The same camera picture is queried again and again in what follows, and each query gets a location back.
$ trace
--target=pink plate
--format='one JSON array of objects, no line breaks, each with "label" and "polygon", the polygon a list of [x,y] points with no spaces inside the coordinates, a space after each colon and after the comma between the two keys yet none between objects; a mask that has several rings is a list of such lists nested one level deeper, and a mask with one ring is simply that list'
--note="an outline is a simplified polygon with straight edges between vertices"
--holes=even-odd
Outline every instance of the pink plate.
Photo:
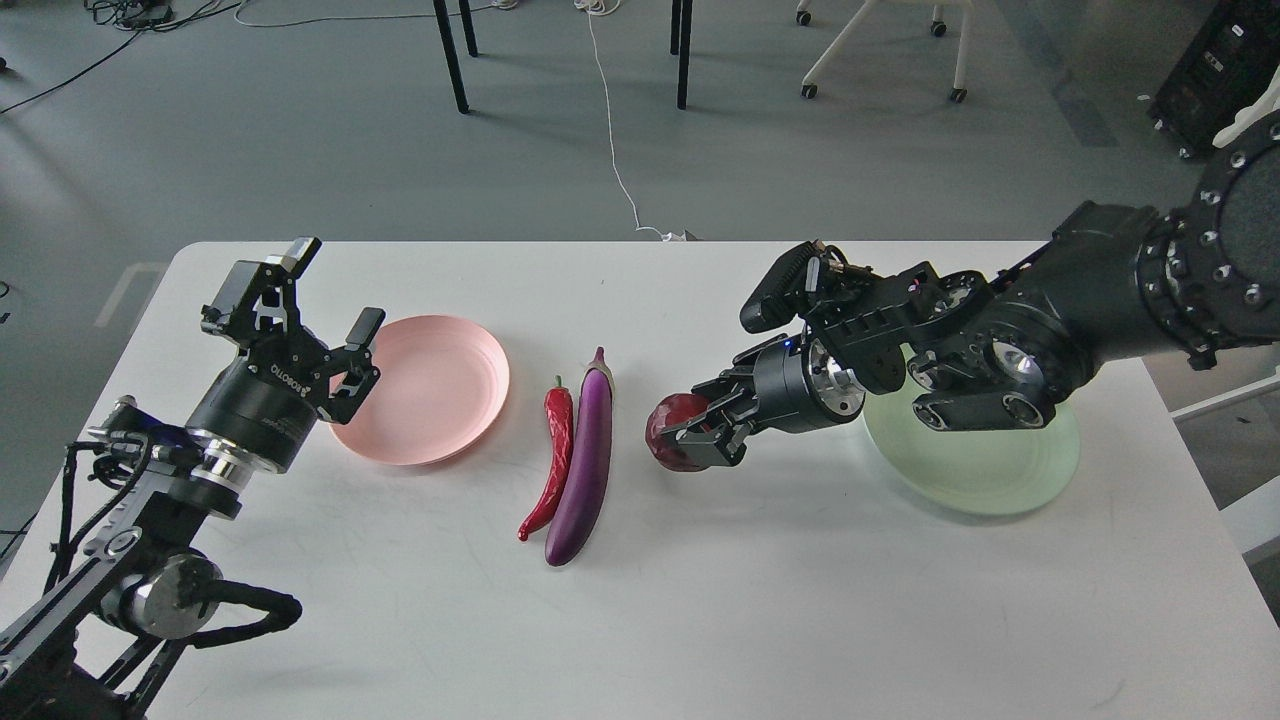
[{"label": "pink plate", "polygon": [[374,343],[378,384],[346,425],[353,452],[389,465],[435,462],[476,441],[498,418],[511,384],[507,354],[488,331],[451,315],[384,325]]}]

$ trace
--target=red chili pepper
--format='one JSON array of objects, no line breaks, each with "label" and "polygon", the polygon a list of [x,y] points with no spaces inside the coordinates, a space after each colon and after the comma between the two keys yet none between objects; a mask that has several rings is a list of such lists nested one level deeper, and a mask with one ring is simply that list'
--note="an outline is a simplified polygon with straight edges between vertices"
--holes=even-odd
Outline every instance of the red chili pepper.
[{"label": "red chili pepper", "polygon": [[538,532],[552,521],[561,495],[564,492],[568,460],[573,452],[573,397],[568,393],[568,388],[561,386],[559,375],[556,375],[556,387],[547,391],[543,409],[547,411],[547,425],[552,434],[552,469],[547,474],[547,488],[538,498],[538,505],[516,530],[520,542],[527,541],[529,533]]}]

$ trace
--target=white table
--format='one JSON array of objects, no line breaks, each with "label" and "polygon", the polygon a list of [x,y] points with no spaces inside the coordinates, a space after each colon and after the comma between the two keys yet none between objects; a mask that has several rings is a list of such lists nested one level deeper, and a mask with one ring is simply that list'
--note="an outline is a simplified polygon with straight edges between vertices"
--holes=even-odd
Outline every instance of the white table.
[{"label": "white table", "polygon": [[[861,420],[751,439],[737,469],[664,471],[644,421],[759,338],[737,310],[791,243],[329,243],[300,283],[335,345],[360,307],[467,316],[512,389],[468,452],[371,464],[321,425],[283,477],[196,546],[230,579],[296,594],[292,629],[188,651],[152,719],[1275,717],[1280,632],[1139,361],[1073,397],[1066,491],[1011,520],[905,489]],[[102,397],[182,423],[232,346],[198,309],[230,264],[287,243],[196,245],[169,269]],[[1029,243],[844,243],[895,273],[988,273]],[[588,547],[562,569],[516,527],[549,457],[541,396],[603,345],[614,462]],[[82,486],[82,511],[93,506]],[[0,588],[36,600],[56,496]],[[252,619],[219,611],[224,624]],[[91,671],[127,644],[82,625]]]}]

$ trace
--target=plate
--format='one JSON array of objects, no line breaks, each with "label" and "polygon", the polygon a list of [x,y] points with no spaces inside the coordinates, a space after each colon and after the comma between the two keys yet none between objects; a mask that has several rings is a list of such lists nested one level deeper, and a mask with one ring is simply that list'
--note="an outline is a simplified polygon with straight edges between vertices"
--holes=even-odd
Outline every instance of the plate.
[{"label": "plate", "polygon": [[1037,430],[936,432],[911,411],[923,391],[908,380],[890,395],[867,395],[863,418],[877,450],[913,489],[972,515],[1036,510],[1066,488],[1080,459],[1070,405]]},{"label": "plate", "polygon": [[356,416],[330,425],[353,452],[388,465],[457,455],[498,418],[511,366],[489,331],[452,315],[384,325],[374,341],[381,373]]}]

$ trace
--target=green plate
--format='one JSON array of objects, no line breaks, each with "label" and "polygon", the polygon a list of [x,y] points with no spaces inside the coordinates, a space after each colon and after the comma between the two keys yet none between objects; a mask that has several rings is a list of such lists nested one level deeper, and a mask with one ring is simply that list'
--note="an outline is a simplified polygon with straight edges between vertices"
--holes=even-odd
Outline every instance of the green plate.
[{"label": "green plate", "polygon": [[931,430],[911,411],[923,391],[908,379],[867,395],[872,442],[906,484],[938,505],[974,515],[1016,515],[1062,492],[1080,459],[1080,428],[1066,404],[1037,430]]}]

